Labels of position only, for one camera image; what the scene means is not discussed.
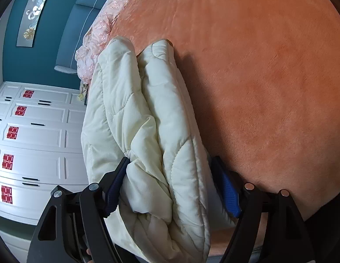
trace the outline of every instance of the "folded quilt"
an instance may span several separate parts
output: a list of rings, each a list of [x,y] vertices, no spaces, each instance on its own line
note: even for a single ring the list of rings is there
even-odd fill
[[[81,135],[89,181],[123,156],[114,243],[151,263],[206,262],[210,229],[233,226],[211,178],[192,104],[167,40],[136,57],[116,37],[99,55]]]

